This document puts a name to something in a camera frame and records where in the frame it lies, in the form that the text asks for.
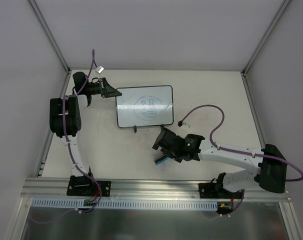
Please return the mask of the blue whiteboard eraser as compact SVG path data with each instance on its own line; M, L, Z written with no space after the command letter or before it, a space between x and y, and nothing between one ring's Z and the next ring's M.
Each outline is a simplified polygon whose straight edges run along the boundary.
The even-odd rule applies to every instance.
M156 165L159 165L159 164L163 163L164 161L166 161L167 159L168 159L168 157L163 155L163 156L158 157L158 158L154 161L154 163L155 163Z

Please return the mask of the small black-framed whiteboard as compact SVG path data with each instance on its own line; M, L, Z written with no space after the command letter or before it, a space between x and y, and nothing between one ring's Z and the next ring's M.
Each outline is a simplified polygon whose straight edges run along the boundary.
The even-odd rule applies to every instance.
M169 126L174 123L174 97L171 85L119 87L115 98L117 126Z

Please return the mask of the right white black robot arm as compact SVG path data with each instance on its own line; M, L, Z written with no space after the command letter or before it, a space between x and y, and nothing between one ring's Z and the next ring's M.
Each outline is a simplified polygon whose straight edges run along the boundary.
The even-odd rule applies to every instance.
M179 163L191 160L211 161L241 168L238 172L223 172L218 175L215 192L221 198L256 186L275 194L285 192L286 161L276 160L259 148L245 152L243 147L238 147L228 152L225 145L213 145L209 138L197 134L180 137L165 127L152 148Z

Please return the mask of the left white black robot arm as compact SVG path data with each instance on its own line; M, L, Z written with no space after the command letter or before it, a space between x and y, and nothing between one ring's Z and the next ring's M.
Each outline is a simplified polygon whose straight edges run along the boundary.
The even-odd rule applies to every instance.
M89 76L82 71L72 75L73 94L52 98L49 105L49 127L63 143L71 167L70 188L78 188L84 195L95 192L96 183L88 161L82 157L78 144L78 134L82 129L81 110L89 107L92 96L102 98L120 97L122 93L113 88L106 78Z

